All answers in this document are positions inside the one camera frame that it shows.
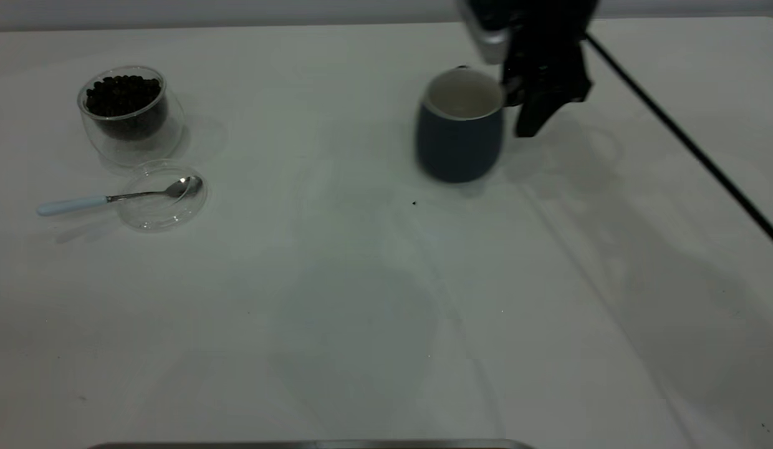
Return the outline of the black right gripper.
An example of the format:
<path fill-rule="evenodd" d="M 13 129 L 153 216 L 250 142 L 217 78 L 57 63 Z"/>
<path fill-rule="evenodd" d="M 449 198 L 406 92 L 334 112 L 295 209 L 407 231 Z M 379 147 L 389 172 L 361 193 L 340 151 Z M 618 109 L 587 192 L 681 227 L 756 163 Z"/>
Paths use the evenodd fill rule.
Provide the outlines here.
<path fill-rule="evenodd" d="M 569 102 L 592 88 L 582 42 L 597 1 L 509 1 L 510 46 L 504 61 L 504 107 L 522 105 L 516 137 L 536 136 Z M 563 99 L 530 99 L 533 93 Z"/>

